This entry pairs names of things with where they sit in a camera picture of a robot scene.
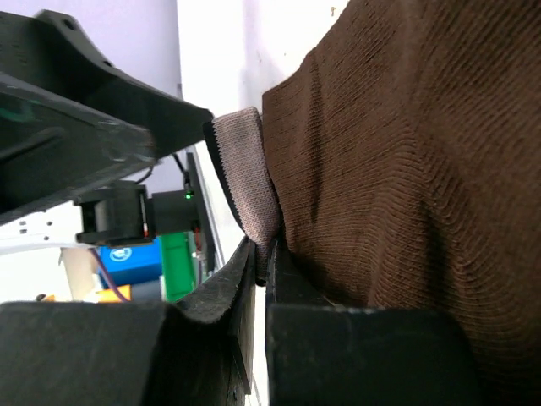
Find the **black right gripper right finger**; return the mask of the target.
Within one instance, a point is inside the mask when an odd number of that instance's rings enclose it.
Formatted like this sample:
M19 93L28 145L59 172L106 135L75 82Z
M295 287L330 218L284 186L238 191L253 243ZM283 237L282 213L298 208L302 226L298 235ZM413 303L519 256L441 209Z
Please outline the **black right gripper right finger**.
M448 315L333 305L282 239L266 283L265 351L273 405L479 405L469 343Z

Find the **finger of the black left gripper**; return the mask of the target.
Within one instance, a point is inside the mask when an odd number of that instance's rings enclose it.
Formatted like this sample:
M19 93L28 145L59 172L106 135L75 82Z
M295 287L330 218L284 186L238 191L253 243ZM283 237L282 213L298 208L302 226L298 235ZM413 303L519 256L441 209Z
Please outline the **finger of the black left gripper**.
M2 223L199 142L211 117L114 67L69 15L2 13Z

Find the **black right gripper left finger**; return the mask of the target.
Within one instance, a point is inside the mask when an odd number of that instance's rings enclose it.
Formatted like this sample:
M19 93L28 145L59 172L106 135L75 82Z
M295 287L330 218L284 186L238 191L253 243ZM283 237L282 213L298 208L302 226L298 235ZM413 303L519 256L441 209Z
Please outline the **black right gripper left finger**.
M176 303L1 307L4 405L241 405L252 378L254 244Z

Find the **dark brown striped-cuff sock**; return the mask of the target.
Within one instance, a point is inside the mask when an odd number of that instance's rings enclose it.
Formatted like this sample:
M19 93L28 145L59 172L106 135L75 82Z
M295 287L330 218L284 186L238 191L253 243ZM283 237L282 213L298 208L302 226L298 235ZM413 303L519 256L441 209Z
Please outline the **dark brown striped-cuff sock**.
M351 1L204 131L259 283L283 234L327 299L443 310L490 404L539 404L539 2Z

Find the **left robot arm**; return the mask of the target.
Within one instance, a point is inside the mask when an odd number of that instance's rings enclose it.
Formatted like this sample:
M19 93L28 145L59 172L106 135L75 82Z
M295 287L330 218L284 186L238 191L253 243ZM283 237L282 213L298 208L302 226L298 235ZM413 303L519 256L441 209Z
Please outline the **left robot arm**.
M2 224L72 202L76 242L146 241L153 215L129 176L201 141L211 119L115 68L73 17L2 13Z

